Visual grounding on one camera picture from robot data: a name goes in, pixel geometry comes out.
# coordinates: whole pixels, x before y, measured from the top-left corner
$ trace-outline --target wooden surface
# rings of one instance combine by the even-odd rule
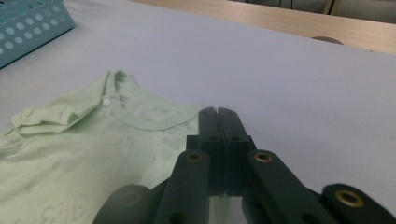
[[[225,0],[133,0],[305,37],[327,36],[344,45],[396,54],[396,24],[361,21]]]

